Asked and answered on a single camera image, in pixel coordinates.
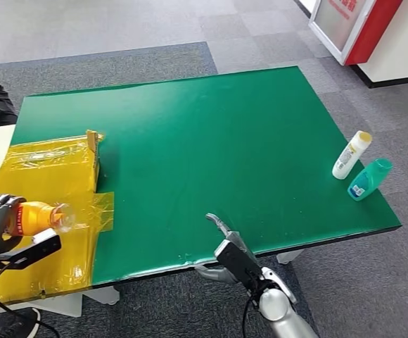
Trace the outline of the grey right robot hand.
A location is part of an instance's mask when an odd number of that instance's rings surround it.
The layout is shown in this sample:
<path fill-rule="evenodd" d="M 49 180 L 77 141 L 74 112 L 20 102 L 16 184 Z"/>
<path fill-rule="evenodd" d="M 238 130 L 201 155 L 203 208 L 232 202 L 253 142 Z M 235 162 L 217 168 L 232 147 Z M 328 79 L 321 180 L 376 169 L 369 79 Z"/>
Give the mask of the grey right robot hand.
<path fill-rule="evenodd" d="M 204 265 L 196 265 L 195 270 L 201 277 L 213 282 L 241 283 L 247 289 L 252 287 L 260 274 L 253 253 L 246 246 L 239 232 L 231 230 L 217 215 L 207 213 L 206 219 L 216 224 L 225 236 L 215 251 L 215 256 L 222 267 L 207 268 Z"/>

